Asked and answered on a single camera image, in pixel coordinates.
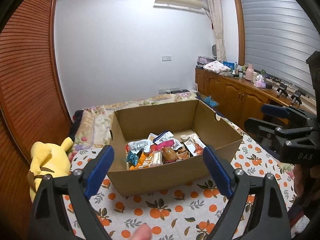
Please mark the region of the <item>person's thumb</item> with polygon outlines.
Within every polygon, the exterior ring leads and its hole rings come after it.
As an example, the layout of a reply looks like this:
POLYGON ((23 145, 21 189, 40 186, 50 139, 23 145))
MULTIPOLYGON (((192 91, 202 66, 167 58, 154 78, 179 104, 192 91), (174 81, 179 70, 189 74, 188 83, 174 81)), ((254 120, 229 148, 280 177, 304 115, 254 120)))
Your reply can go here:
POLYGON ((144 223, 133 233, 130 240, 151 240, 152 232, 148 224, 144 223))

